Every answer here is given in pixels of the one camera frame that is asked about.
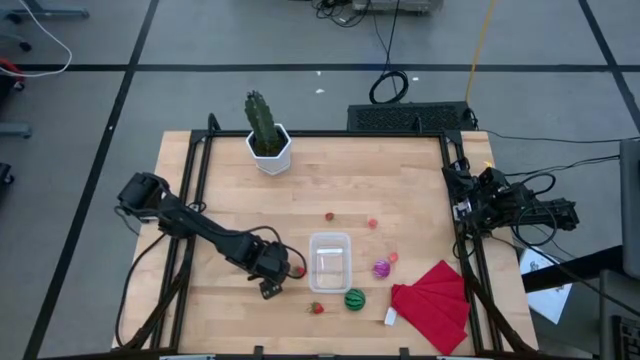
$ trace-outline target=red napkin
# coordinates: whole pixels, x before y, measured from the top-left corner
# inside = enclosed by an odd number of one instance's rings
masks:
[[[470,306],[464,282],[446,262],[440,261],[414,285],[393,285],[391,306],[444,355],[467,337],[464,326]]]

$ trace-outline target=toy watermelon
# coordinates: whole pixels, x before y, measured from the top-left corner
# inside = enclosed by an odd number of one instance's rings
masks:
[[[364,293],[360,289],[351,289],[344,295],[344,304],[351,311],[358,311],[365,304]]]

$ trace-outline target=white cable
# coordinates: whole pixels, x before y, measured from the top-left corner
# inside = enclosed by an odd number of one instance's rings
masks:
[[[55,36],[53,36],[50,32],[47,31],[47,29],[45,29],[40,24],[38,19],[36,19],[36,17],[31,12],[31,9],[29,9],[27,4],[25,4],[23,0],[19,0],[19,1],[20,1],[20,4],[25,8],[25,10],[27,10],[29,15],[31,15],[31,18],[33,19],[33,22],[35,22],[36,25],[38,25],[38,27],[45,34],[49,35],[50,38],[52,38],[55,42],[57,42],[58,44],[60,44],[60,46],[62,46],[65,50],[67,50],[67,53],[69,54],[69,60],[67,60],[67,63],[60,70],[46,72],[46,73],[40,73],[40,74],[19,74],[19,73],[14,73],[13,71],[9,71],[7,69],[4,69],[2,66],[0,66],[0,71],[2,71],[5,74],[12,75],[12,76],[19,76],[19,77],[25,77],[25,78],[34,78],[34,77],[42,77],[42,76],[48,76],[48,75],[56,75],[56,74],[60,74],[60,73],[64,72],[69,67],[69,64],[71,64],[71,60],[73,59],[73,53],[71,52],[71,50],[69,50],[69,48],[65,44],[62,43],[62,41],[58,40]]]

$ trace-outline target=white hexagonal pot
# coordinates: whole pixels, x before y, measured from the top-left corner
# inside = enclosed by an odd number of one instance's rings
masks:
[[[245,142],[247,143],[247,147],[251,152],[251,156],[256,161],[256,166],[258,169],[266,172],[269,175],[278,175],[291,166],[291,138],[287,131],[284,129],[282,124],[275,124],[276,130],[280,132],[285,139],[287,140],[287,144],[282,148],[280,154],[278,156],[257,156],[253,152],[253,147],[251,147],[251,139],[253,138],[253,131],[247,136]]]

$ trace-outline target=purple ball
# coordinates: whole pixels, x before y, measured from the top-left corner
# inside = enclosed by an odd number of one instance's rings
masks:
[[[373,265],[373,276],[384,279],[391,273],[391,264],[387,260],[378,260]]]

